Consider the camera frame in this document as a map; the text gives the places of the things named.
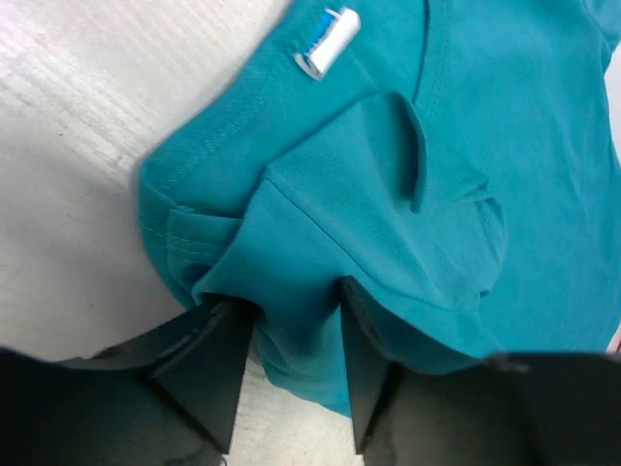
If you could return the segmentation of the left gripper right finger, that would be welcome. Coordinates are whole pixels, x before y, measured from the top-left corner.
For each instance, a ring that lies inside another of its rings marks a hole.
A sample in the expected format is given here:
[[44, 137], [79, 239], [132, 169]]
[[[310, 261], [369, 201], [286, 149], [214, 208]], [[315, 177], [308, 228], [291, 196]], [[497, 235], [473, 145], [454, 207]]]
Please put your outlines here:
[[616, 465], [616, 353], [497, 353], [425, 375], [390, 351], [375, 318], [402, 335], [353, 278], [341, 292], [354, 446], [368, 465]]

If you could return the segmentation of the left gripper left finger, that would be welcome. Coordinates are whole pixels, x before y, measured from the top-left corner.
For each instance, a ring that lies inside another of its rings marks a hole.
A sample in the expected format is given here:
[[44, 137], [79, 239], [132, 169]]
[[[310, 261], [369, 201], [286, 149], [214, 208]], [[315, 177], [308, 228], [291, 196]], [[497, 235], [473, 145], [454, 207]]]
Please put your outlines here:
[[88, 358], [2, 349], [2, 463], [220, 464], [254, 319], [245, 300], [211, 296]]

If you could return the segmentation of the teal t-shirt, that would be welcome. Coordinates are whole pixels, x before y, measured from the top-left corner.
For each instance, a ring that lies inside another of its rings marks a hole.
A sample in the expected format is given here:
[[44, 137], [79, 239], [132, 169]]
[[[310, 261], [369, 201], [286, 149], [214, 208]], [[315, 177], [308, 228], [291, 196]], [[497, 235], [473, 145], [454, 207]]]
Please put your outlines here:
[[145, 250], [186, 308], [262, 309], [268, 379], [350, 412], [339, 288], [395, 358], [618, 351], [616, 1], [296, 1], [144, 162]]

